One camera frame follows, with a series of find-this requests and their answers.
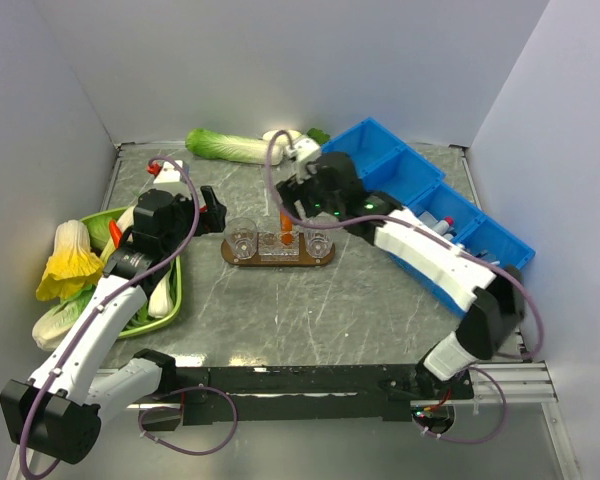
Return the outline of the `orange toothpaste tube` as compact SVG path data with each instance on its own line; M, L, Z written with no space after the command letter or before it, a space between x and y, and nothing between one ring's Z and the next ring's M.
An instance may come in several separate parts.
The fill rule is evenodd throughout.
M293 242L293 222L291 218L284 214L279 214L280 221L280 241L283 245L291 245Z

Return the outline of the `clear plastic cup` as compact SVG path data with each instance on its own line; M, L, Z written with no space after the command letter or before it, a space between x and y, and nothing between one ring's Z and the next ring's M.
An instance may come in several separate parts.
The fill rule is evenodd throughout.
M305 229L304 241L307 253L314 259L325 258L333 247L333 241L325 230Z
M235 218L226 224L224 238L238 260L252 258L257 252L258 229L248 218Z

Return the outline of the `clear acrylic toothbrush holder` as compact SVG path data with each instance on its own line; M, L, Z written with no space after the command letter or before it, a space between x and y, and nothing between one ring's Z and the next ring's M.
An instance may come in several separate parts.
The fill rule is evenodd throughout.
M293 232L292 244L283 245L280 241L280 232L260 233L258 235L258 255L262 262L298 262L300 259L299 235Z

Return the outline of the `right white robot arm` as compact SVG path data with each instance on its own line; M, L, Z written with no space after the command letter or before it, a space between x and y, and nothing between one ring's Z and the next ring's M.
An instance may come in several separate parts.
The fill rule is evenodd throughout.
M439 398L453 377L479 360L492 359L524 319L517 269L466 253L394 197L367 190L348 155L332 152L298 161L290 178L268 185L276 205L295 223L308 226L301 214L332 216L331 227L342 227L406 262L460 308L458 327L419 362L416 383L424 396Z

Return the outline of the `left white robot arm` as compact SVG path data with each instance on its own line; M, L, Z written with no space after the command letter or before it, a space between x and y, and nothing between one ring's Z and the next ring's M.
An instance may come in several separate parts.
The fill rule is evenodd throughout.
M133 210L85 310L52 355L25 382L9 381L0 405L21 451L77 464L102 426L134 401L172 398L178 387L173 357L136 353L112 379L95 379L108 351L192 237L220 233L227 209L210 186L194 196L152 188Z

